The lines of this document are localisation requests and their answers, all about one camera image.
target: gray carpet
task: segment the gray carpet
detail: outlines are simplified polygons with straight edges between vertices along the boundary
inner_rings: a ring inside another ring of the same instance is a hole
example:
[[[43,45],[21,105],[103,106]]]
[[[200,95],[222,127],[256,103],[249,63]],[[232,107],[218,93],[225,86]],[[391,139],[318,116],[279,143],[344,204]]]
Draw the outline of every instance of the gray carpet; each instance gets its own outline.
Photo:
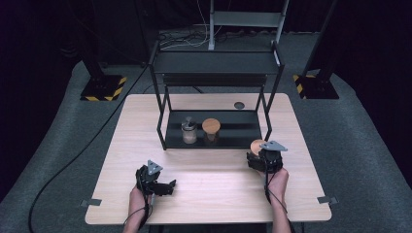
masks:
[[[274,35],[227,39],[216,50],[259,50]],[[283,35],[280,42],[286,69],[278,92],[287,93],[318,171],[324,191],[339,204],[331,206],[332,219],[305,223],[305,232],[410,232],[412,191],[377,133],[356,93],[333,76],[338,100],[301,100],[292,75],[302,72],[317,35]],[[191,50],[190,47],[175,49]],[[110,66],[106,74],[127,77],[120,99],[113,102],[80,101],[88,81],[83,63],[73,70],[59,112],[33,158],[13,189],[0,204],[0,232],[28,232],[30,206],[42,186],[75,158],[104,125],[120,100],[142,73],[139,66]],[[146,71],[130,90],[142,93],[152,84]],[[250,91],[242,88],[201,88],[204,92]],[[197,92],[172,88],[171,92]],[[154,93],[153,88],[146,93]],[[59,174],[40,196],[32,216],[35,232],[121,232],[120,225],[87,225],[82,200],[91,197],[104,162],[120,109],[90,146]],[[300,224],[294,223],[296,232]],[[186,226],[166,227],[165,232],[198,232]]]

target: metal bracket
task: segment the metal bracket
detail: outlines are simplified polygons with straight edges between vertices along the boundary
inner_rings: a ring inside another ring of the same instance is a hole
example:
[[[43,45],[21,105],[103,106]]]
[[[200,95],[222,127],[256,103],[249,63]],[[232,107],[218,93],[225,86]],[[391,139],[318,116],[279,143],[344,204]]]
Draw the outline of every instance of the metal bracket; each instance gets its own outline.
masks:
[[[80,203],[81,207],[88,207],[88,206],[100,206],[100,203],[102,203],[102,200],[100,199],[88,199],[87,200],[83,200]]]
[[[160,172],[162,169],[163,168],[160,165],[152,162],[151,160],[148,160],[148,173],[149,173],[149,175],[156,174],[156,173]]]
[[[270,141],[264,144],[260,144],[260,147],[265,150],[288,151],[287,148],[285,148],[284,146],[280,145],[279,143],[275,141]]]
[[[319,204],[329,203],[330,206],[339,203],[336,197],[328,197],[328,196],[318,197],[318,202]]]

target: lower shelf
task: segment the lower shelf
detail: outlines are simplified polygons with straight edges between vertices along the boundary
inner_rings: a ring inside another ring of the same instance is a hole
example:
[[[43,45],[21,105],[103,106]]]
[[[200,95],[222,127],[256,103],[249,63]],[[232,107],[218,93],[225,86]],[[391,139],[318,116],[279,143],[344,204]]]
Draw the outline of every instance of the lower shelf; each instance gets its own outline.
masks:
[[[183,141],[182,121],[192,117],[197,123],[197,141]],[[214,142],[206,139],[202,122],[215,118],[221,129]],[[165,144],[168,149],[248,149],[251,142],[261,139],[258,113],[255,111],[172,111],[169,115]]]

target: wire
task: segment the wire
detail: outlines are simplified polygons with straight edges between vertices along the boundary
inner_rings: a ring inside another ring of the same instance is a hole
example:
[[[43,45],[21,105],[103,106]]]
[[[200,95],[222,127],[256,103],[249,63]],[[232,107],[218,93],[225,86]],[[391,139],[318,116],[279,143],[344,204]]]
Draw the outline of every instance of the wire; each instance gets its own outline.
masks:
[[[203,38],[203,32],[199,31],[194,31],[191,32],[189,28],[189,34],[185,36],[180,36],[180,37],[173,37],[172,33],[167,33],[169,34],[168,37],[166,37],[160,42],[160,45],[162,46],[162,49],[168,49],[168,48],[173,48],[176,46],[173,46],[173,43],[190,43],[190,41],[198,39],[198,38]]]
[[[142,78],[143,74],[145,73],[146,69],[148,68],[148,66],[145,66],[145,68],[143,69],[142,73],[139,75],[139,77],[137,78],[137,80],[133,83],[132,87],[127,90],[127,92],[124,94],[123,98],[121,99],[121,101],[119,102],[119,104],[116,106],[115,110],[112,112],[112,114],[109,116],[109,118],[103,123],[103,125],[100,127],[100,129],[97,131],[97,133],[91,138],[91,140],[81,149],[81,151],[72,158],[72,160],[70,160],[66,165],[64,165],[56,174],[54,174],[44,185],[43,187],[40,189],[40,191],[37,193],[36,197],[34,198],[31,207],[30,207],[30,211],[28,214],[28,229],[30,232],[34,232],[33,231],[33,226],[32,226],[32,218],[33,218],[33,210],[34,207],[37,203],[37,200],[39,199],[39,197],[41,196],[41,194],[43,193],[43,191],[46,189],[46,187],[49,186],[49,184],[58,176],[60,175],[67,167],[69,167],[74,161],[76,161],[76,159],[78,159],[83,152],[85,152],[85,150],[87,150],[87,148],[91,145],[92,142],[94,142],[94,140],[97,138],[97,136],[103,131],[103,128],[109,123],[110,119],[112,119],[112,117],[115,115],[115,113],[118,111],[119,107],[121,106],[121,104],[124,102],[125,98],[127,97],[127,95],[130,93],[130,91],[133,89],[134,85],[137,84],[137,82]]]
[[[269,191],[270,194],[272,194],[273,197],[276,198],[276,200],[281,204],[282,208],[285,210],[286,214],[288,213],[288,211],[286,210],[286,207],[284,206],[284,204],[279,200],[279,198],[269,189],[269,184],[272,182],[273,178],[275,177],[275,174],[273,174],[273,176],[270,178],[270,181],[267,181],[268,178],[268,173],[267,173],[267,163],[266,163],[266,187],[264,188],[265,190]]]
[[[146,89],[143,90],[142,94],[145,94],[146,91],[148,91],[148,89],[152,86],[155,86],[154,84],[149,85],[148,87],[146,87]]]
[[[196,89],[197,91],[199,91],[200,94],[203,94],[203,90],[201,90],[199,87],[197,86],[193,86],[194,89]]]
[[[199,46],[201,46],[201,45],[203,45],[203,44],[205,44],[206,42],[208,42],[208,41],[209,41],[209,40],[207,39],[208,37],[207,37],[207,25],[206,25],[206,20],[205,20],[205,17],[203,16],[203,14],[202,14],[201,9],[200,9],[199,0],[196,0],[196,1],[197,1],[197,9],[198,9],[198,10],[199,10],[199,12],[200,12],[200,16],[202,17],[203,24],[204,24],[204,26],[205,26],[205,38],[204,38],[204,40],[203,40],[202,42],[199,42],[199,43],[194,43],[194,44],[192,44],[189,40],[183,40],[183,42],[186,42],[186,43],[187,43],[187,45],[186,45],[186,44],[184,44],[184,45],[174,45],[174,46],[168,46],[168,47],[163,48],[164,50],[166,50],[166,49],[170,49],[170,48],[175,48],[175,47],[182,47],[182,46],[199,47]]]
[[[142,208],[140,208],[139,210],[137,210],[137,211],[133,212],[132,214],[130,214],[130,215],[127,217],[127,219],[124,221],[123,225],[126,225],[127,221],[128,221],[134,214],[140,212],[141,210],[145,210],[145,208],[142,207]]]
[[[148,218],[151,217],[151,215],[152,215],[153,212],[154,212],[154,206],[153,206],[153,205],[150,205],[150,206],[149,206],[149,216],[148,216]]]
[[[235,39],[235,38],[243,38],[243,37],[255,37],[258,35],[258,33],[247,33],[243,29],[241,29],[239,32],[236,33],[230,33],[230,32],[225,32],[223,34],[220,34],[219,36],[215,37],[216,42],[225,42],[229,39]]]
[[[151,216],[151,214],[152,214],[152,213],[150,212],[152,205],[150,205],[149,202],[148,202],[148,196],[145,194],[146,190],[144,190],[144,187],[142,186],[142,181],[141,181],[140,176],[141,176],[141,175],[139,174],[139,178],[138,178],[137,180],[139,181],[139,186],[140,186],[140,188],[142,188],[142,189],[141,189],[141,192],[142,192],[142,195],[143,195],[143,199],[145,200],[145,207],[143,208],[143,209],[145,209],[145,216],[143,217],[142,221],[140,222],[139,230],[140,230],[140,228],[143,227],[143,225],[144,225],[144,224],[146,223],[146,221],[148,220],[149,216]]]

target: black metal shelf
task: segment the black metal shelf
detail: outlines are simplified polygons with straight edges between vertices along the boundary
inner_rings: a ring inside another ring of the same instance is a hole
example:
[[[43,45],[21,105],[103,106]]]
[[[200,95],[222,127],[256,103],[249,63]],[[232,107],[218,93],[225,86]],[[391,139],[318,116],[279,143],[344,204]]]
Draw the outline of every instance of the black metal shelf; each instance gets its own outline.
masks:
[[[272,49],[266,51],[172,51],[160,50],[159,44],[156,43],[149,68],[160,111],[157,133],[163,149],[247,149],[253,140],[261,138],[258,121],[260,104],[268,128],[264,140],[268,140],[272,131],[268,113],[284,66],[275,42],[272,44]],[[162,77],[163,100],[160,98],[157,76]],[[266,103],[263,89],[269,76],[276,78]],[[260,91],[256,108],[251,111],[176,111],[170,102],[168,86],[258,86]],[[163,138],[160,125],[166,104],[169,119]],[[198,124],[197,141],[194,144],[186,144],[183,141],[181,127],[186,117],[193,117]],[[201,123],[206,118],[215,118],[221,123],[219,139],[214,143],[204,140]]]
[[[182,139],[182,121],[192,117],[197,123],[197,141],[186,144]],[[202,122],[215,118],[221,123],[214,142],[206,139]],[[169,115],[165,144],[170,149],[247,149],[251,142],[261,138],[258,113],[255,111],[173,111]]]

